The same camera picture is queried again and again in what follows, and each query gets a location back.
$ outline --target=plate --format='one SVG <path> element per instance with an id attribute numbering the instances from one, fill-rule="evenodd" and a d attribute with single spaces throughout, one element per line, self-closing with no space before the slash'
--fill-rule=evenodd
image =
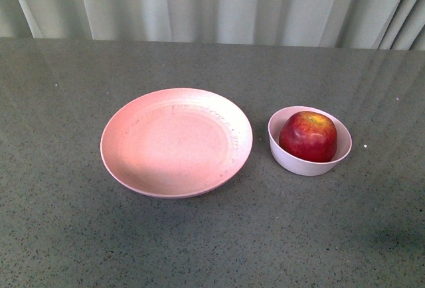
<path id="1" fill-rule="evenodd" d="M 230 100 L 192 88 L 160 90 L 121 108 L 100 142 L 105 167 L 124 186 L 185 198 L 233 177 L 252 148 L 252 129 Z"/>

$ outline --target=red apple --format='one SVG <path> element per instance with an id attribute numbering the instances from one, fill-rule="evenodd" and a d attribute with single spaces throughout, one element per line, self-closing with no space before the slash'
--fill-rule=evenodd
<path id="1" fill-rule="evenodd" d="M 337 152 L 337 129 L 326 115 L 313 111 L 297 112 L 282 127 L 279 145 L 300 159 L 330 162 Z"/>

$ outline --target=curtain fold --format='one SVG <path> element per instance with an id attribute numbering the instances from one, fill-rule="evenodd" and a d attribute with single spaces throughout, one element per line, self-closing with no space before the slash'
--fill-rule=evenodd
<path id="1" fill-rule="evenodd" d="M 0 0 L 0 36 L 425 50 L 425 0 Z"/>

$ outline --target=bowl rim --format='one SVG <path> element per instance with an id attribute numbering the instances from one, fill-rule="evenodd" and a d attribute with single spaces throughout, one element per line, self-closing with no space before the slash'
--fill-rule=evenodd
<path id="1" fill-rule="evenodd" d="M 329 161 L 329 162 L 313 162 L 313 161 L 307 161 L 307 160 L 303 160 L 303 159 L 300 159 L 299 157 L 296 157 L 296 156 L 294 156 L 294 155 L 292 155 L 292 154 L 290 154 L 290 153 L 288 153 L 287 151 L 285 151 L 285 150 L 283 150 L 281 147 L 280 147 L 280 145 L 279 145 L 279 143 L 277 143 L 276 141 L 275 141 L 275 139 L 273 138 L 273 136 L 272 136 L 272 132 L 270 132 L 270 124 L 271 124 L 271 122 L 272 122 L 272 120 L 273 120 L 273 118 L 278 114 L 278 113 L 280 113 L 281 111 L 283 111 L 283 110 L 285 110 L 285 109 L 292 109 L 292 108 L 305 108 L 306 110 L 302 110 L 302 111 L 318 111 L 318 113 L 321 113 L 321 114 L 323 114 L 323 115 L 326 115 L 327 117 L 329 117 L 332 121 L 334 121 L 334 119 L 335 120 L 337 120 L 338 122 L 339 122 L 339 124 L 341 124 L 341 126 L 342 126 L 342 128 L 347 132 L 347 134 L 348 134 L 348 137 L 349 137 L 349 144 L 350 144 L 350 146 L 349 146 L 349 148 L 348 148 L 348 150 L 347 150 L 347 152 L 342 156 L 342 157 L 339 157 L 338 159 L 335 159 L 335 160 L 332 160 L 332 161 Z M 280 151 L 282 151 L 285 155 L 287 155 L 287 156 L 289 156 L 289 157 L 291 157 L 291 158 L 293 158 L 293 159 L 295 159 L 295 160 L 299 160 L 299 161 L 301 161 L 301 162 L 304 162 L 304 163 L 307 163 L 307 164 L 314 164 L 314 165 L 321 165 L 321 166 L 324 166 L 324 165 L 330 165 L 330 164 L 336 164 L 336 163 L 338 163 L 338 162 L 340 162 L 340 161 L 342 161 L 350 152 L 351 152 L 351 148 L 352 148 L 352 146 L 353 146 L 353 139 L 351 138 L 351 134 L 350 134 L 350 131 L 347 129 L 347 127 L 345 127 L 345 125 L 344 125 L 344 123 L 342 123 L 341 121 L 339 121 L 336 117 L 334 117 L 333 115 L 331 115 L 331 114 L 329 114 L 329 113 L 327 113 L 327 112 L 325 112 L 325 111 L 323 111 L 323 110 L 320 110 L 320 109 L 317 109 L 317 108 L 313 108 L 313 107 L 307 107 L 307 106 L 290 106 L 290 107 L 285 107 L 285 108 L 282 108 L 282 109 L 279 109 L 278 111 L 276 111 L 275 113 L 273 113 L 273 115 L 270 117 L 270 119 L 269 119 L 269 121 L 268 121 L 268 135 L 269 135 L 269 138 L 270 138 L 270 141 L 275 145 L 275 146 L 277 146 L 278 147 L 278 149 L 280 150 Z"/>

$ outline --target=table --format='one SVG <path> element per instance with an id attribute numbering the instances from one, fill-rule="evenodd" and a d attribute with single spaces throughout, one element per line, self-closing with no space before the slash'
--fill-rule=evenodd
<path id="1" fill-rule="evenodd" d="M 200 88 L 254 142 L 198 197 L 150 198 L 99 145 L 136 97 Z M 0 39 L 2 287 L 419 287 L 425 282 L 425 52 Z M 318 177 L 273 159 L 270 116 L 311 106 L 351 132 Z"/>

